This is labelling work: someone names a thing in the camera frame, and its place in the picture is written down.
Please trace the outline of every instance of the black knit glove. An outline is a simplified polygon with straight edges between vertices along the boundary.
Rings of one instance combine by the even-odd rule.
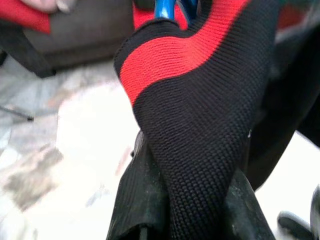
[[[181,31],[156,19],[115,69],[170,200],[170,237],[212,240],[267,83],[279,0],[203,0]]]

